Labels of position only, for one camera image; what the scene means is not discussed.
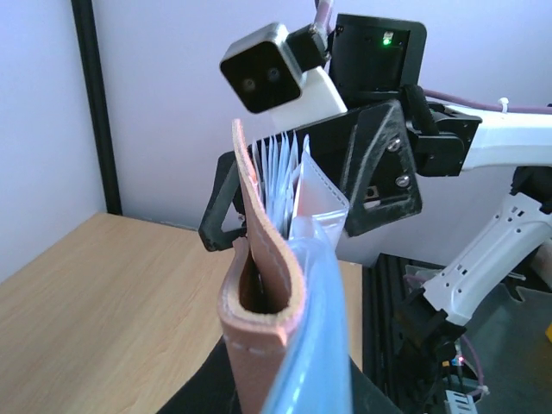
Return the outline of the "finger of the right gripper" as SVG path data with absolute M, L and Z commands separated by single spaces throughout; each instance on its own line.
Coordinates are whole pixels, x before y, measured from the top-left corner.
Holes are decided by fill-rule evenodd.
M 423 202 L 399 101 L 368 106 L 351 129 L 340 189 L 349 201 L 348 236 L 415 216 Z
M 222 229 L 229 207 L 235 200 L 238 201 L 238 212 L 244 214 L 236 157 L 233 152 L 227 152 L 217 160 L 210 199 L 198 228 L 199 237 L 207 251 L 229 249 L 235 239 L 246 235 L 246 224 L 229 231 Z

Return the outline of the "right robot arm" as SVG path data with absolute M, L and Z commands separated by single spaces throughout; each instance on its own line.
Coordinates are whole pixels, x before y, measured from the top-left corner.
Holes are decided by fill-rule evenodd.
M 512 181 L 495 214 L 396 311 L 418 347 L 450 341 L 488 293 L 551 237 L 551 111 L 478 105 L 419 86 L 420 22 L 339 15 L 321 3 L 296 31 L 279 22 L 226 50 L 219 68 L 245 108 L 275 131 L 220 156 L 198 233 L 210 251 L 243 244 L 263 315 L 224 312 L 239 335 L 289 336 L 306 274 L 286 243 L 304 226 L 356 237 L 419 214 L 430 179 L 499 168 Z

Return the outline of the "pink leather card holder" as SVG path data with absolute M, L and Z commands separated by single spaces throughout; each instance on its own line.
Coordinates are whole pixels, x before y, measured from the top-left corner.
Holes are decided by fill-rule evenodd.
M 301 336 L 348 340 L 336 245 L 349 203 L 308 141 L 248 149 L 239 120 L 232 140 L 247 233 L 234 241 L 217 312 L 245 413 L 258 413 Z

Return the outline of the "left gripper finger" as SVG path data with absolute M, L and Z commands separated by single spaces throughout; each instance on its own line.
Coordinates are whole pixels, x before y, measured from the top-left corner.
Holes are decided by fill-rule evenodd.
M 244 413 L 223 340 L 160 413 Z M 344 335 L 303 335 L 290 349 L 258 413 L 399 413 L 348 356 Z

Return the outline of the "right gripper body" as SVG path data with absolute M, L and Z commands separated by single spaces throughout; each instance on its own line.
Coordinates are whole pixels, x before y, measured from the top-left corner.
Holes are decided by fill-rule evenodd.
M 480 127 L 480 117 L 452 110 L 439 103 L 411 98 L 403 98 L 399 103 L 414 156 L 416 178 L 459 175 Z M 308 140 L 311 156 L 340 189 L 351 129 L 359 112 L 375 104 L 347 110 L 339 116 L 296 129 L 277 131 L 275 141 L 296 141 L 302 144 Z

